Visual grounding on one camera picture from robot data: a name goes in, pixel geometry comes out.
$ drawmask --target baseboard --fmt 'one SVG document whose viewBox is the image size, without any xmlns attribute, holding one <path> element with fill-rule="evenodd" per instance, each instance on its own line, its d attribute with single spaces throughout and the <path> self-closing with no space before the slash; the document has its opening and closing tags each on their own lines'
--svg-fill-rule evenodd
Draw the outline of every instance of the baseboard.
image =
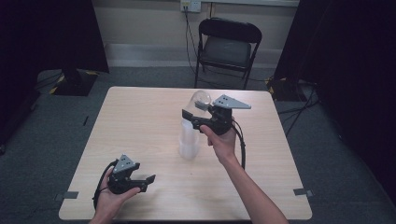
<svg viewBox="0 0 396 224">
<path fill-rule="evenodd" d="M 195 66 L 194 50 L 174 46 L 106 44 L 110 67 Z M 253 67 L 276 68 L 282 49 L 259 49 Z"/>
</svg>

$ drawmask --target light wood tabletop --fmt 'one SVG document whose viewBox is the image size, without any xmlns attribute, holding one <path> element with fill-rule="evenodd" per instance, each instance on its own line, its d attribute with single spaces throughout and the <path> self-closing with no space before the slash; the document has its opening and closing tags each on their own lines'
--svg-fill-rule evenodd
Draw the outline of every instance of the light wood tabletop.
<svg viewBox="0 0 396 224">
<path fill-rule="evenodd" d="M 181 109 L 196 89 L 113 87 L 109 89 L 59 216 L 88 220 L 102 172 L 121 154 L 140 162 L 132 179 L 156 175 L 147 192 L 127 201 L 117 220 L 247 220 L 248 213 L 206 137 L 191 161 L 178 154 Z M 289 144 L 266 91 L 204 90 L 212 100 L 226 94 L 251 105 L 234 109 L 246 143 L 246 170 L 287 219 L 309 219 L 312 211 L 302 189 Z M 239 142 L 235 154 L 240 159 Z"/>
</svg>

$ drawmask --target person's right hand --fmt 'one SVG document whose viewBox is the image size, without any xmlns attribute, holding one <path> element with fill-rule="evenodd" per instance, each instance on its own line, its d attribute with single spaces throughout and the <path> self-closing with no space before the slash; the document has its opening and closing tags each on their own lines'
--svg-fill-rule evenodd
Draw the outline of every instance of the person's right hand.
<svg viewBox="0 0 396 224">
<path fill-rule="evenodd" d="M 230 129 L 222 135 L 215 134 L 206 125 L 200 126 L 201 131 L 207 136 L 207 144 L 213 146 L 219 162 L 224 165 L 225 162 L 235 161 L 235 138 L 236 133 Z"/>
</svg>

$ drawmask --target wall outlet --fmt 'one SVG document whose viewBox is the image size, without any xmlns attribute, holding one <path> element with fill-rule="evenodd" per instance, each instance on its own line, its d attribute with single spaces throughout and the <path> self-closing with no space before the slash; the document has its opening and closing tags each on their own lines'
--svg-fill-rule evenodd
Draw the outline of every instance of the wall outlet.
<svg viewBox="0 0 396 224">
<path fill-rule="evenodd" d="M 201 1 L 180 0 L 180 11 L 201 12 Z"/>
</svg>

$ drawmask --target hand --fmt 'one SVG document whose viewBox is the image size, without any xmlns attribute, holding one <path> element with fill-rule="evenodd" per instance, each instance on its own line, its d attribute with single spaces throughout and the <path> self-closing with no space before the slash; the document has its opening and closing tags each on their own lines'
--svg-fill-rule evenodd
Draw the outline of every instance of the hand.
<svg viewBox="0 0 396 224">
<path fill-rule="evenodd" d="M 221 164 L 237 161 L 235 156 L 236 132 L 233 129 L 222 135 L 215 134 L 206 125 L 201 125 L 200 129 L 207 136 L 207 144 L 215 149 L 216 156 Z"/>
<path fill-rule="evenodd" d="M 122 194 L 114 194 L 107 188 L 108 178 L 111 175 L 113 169 L 108 169 L 103 181 L 101 183 L 101 191 L 98 199 L 98 204 L 96 205 L 96 212 L 90 223 L 111 223 L 113 217 L 120 211 L 122 205 L 128 199 L 134 197 L 140 188 L 133 188 Z"/>
</svg>

